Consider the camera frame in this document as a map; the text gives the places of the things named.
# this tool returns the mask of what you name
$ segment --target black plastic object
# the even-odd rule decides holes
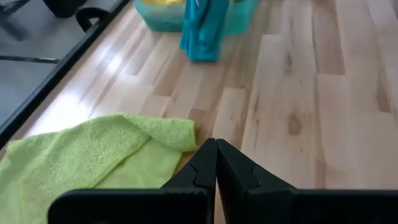
[[[49,224],[213,223],[216,158],[209,139],[161,189],[73,190],[51,204]]]
[[[43,0],[52,13],[59,18],[68,18],[87,0]]]
[[[227,224],[397,223],[396,190],[300,190],[217,140],[217,179]]]
[[[107,18],[109,12],[104,9],[100,9],[97,7],[85,7],[77,10],[75,16],[77,23],[79,23],[80,27],[87,32],[88,29],[93,25],[90,19],[98,19],[98,22],[101,22]]]

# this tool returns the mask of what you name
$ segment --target plastic bin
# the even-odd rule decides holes
[[[225,31],[229,35],[242,34],[249,26],[259,0],[240,0],[229,5]],[[185,4],[144,4],[135,0],[138,13],[151,30],[160,32],[181,32]]]

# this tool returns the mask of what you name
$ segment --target yellow microfiber cloth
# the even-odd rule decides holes
[[[46,223],[60,194],[82,188],[159,188],[182,152],[196,150],[194,123],[127,114],[10,142],[0,162],[0,223]]]

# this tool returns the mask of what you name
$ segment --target blue plastic container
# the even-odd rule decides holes
[[[235,35],[246,31],[258,2],[259,0],[241,0],[231,4],[226,15],[226,33]],[[134,5],[151,30],[182,31],[185,4],[144,4],[142,0],[135,0]]]

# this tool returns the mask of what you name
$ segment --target wood grain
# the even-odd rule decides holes
[[[180,34],[148,30],[128,6],[14,139],[118,112],[185,118],[199,144],[225,138],[296,187],[395,189],[397,9],[398,0],[260,0],[217,63],[191,63]]]

